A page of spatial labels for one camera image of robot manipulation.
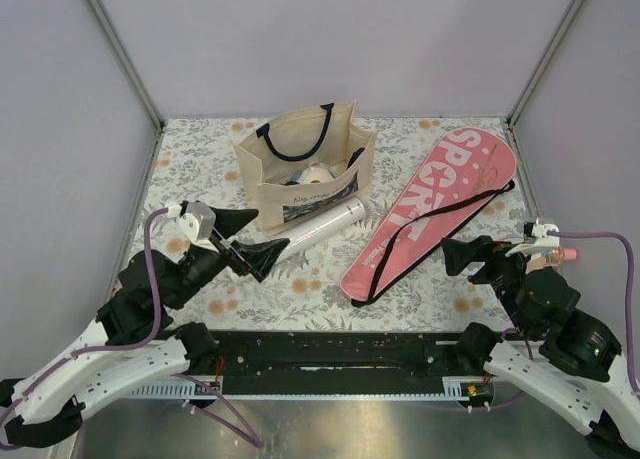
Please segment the white shuttlecock tube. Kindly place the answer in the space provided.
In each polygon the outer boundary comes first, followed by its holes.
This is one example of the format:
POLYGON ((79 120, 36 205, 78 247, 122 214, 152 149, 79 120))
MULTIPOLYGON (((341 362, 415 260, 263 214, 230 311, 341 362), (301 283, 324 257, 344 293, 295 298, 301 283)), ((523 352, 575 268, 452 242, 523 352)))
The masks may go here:
POLYGON ((286 263, 291 257, 300 259, 302 253, 312 246, 325 241, 345 228, 349 228, 365 217, 365 207, 358 197, 352 197, 331 206, 324 212, 313 213, 297 225, 283 229, 281 227, 263 231, 257 226, 251 226, 247 239, 251 242, 263 242, 280 238, 290 240, 289 245, 280 254, 269 273, 274 273, 281 263, 286 263))

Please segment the pink racket cover bag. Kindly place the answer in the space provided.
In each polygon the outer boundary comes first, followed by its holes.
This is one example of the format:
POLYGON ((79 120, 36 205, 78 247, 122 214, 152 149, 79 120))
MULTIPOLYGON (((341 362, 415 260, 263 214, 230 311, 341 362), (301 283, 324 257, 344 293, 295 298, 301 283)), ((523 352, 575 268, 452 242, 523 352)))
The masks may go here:
POLYGON ((494 198, 515 187, 517 159, 484 129, 445 134, 381 220, 340 288, 355 308, 371 305, 465 227, 494 198))

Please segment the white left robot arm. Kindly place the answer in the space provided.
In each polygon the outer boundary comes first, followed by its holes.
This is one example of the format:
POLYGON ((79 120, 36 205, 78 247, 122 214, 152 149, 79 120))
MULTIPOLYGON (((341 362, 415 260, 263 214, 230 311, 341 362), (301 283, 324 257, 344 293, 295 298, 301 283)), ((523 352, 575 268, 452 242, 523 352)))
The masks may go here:
POLYGON ((93 414, 150 381, 218 372, 209 328, 173 328, 183 308, 225 269, 263 281, 287 238, 244 244, 237 234, 256 209, 217 209, 200 201, 169 204, 144 223, 142 251, 119 273, 119 289, 80 335, 38 372, 1 382, 1 448, 48 448, 93 414))

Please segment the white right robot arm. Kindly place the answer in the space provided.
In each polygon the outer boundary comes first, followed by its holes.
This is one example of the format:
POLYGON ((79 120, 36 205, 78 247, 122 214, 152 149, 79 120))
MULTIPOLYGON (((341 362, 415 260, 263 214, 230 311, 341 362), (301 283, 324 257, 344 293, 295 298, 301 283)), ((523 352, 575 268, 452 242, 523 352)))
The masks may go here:
POLYGON ((529 255, 508 242, 445 238, 441 248, 450 276, 480 264, 469 282, 493 289, 516 333, 538 343, 548 362, 535 364, 505 334, 472 322, 454 346, 457 367, 517 386, 582 434, 600 458, 638 457, 639 398, 626 357, 609 327, 578 309, 580 293, 551 267, 528 271, 529 255))

